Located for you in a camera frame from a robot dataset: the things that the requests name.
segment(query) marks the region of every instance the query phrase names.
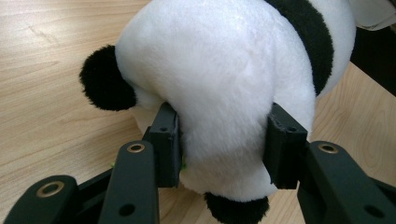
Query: stuffed panda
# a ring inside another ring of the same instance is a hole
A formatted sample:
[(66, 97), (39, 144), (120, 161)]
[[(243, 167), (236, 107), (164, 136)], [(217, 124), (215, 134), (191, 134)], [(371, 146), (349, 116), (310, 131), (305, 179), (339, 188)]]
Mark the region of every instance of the stuffed panda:
[(258, 223), (276, 191), (262, 163), (273, 102), (310, 131), (354, 38), (347, 0), (152, 0), (79, 76), (94, 105), (131, 108), (142, 132), (169, 103), (183, 185), (218, 221)]

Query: wooden table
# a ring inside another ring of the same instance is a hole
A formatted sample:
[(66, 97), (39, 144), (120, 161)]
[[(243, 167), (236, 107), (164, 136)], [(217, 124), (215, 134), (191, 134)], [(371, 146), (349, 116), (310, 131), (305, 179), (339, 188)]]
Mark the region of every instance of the wooden table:
[[(128, 111), (94, 108), (78, 73), (94, 50), (114, 44), (148, 0), (0, 2), (0, 219), (36, 181), (81, 183), (141, 138)], [(318, 101), (313, 140), (345, 149), (370, 176), (396, 186), (396, 99), (351, 64)], [(295, 190), (271, 196), (265, 223), (304, 223)], [(162, 223), (217, 223), (201, 195), (160, 189)]]

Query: white plush fur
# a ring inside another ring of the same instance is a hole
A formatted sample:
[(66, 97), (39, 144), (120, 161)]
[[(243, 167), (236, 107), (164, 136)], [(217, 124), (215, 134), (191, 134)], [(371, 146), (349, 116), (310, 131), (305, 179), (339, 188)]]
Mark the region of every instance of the white plush fur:
[(308, 130), (315, 108), (304, 45), (276, 9), (263, 0), (153, 0), (126, 26), (116, 56), (143, 131), (164, 101), (179, 114), (187, 188), (238, 202), (276, 190), (262, 163), (272, 102)]

